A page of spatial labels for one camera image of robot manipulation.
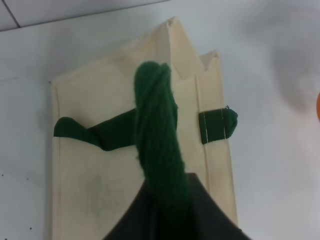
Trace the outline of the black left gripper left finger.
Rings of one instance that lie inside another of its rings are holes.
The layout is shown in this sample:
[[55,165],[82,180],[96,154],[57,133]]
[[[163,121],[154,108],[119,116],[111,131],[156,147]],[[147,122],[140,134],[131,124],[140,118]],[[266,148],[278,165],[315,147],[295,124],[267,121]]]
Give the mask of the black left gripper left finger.
[[105,240],[156,240],[158,208],[146,187],[141,187],[132,204]]

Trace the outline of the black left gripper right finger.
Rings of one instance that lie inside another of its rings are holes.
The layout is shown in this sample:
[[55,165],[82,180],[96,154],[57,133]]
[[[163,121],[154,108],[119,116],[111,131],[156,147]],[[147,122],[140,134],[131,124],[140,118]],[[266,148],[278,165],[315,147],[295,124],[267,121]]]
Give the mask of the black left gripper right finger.
[[195,217],[195,229],[201,240],[248,240],[211,198],[195,173],[189,173],[188,182]]

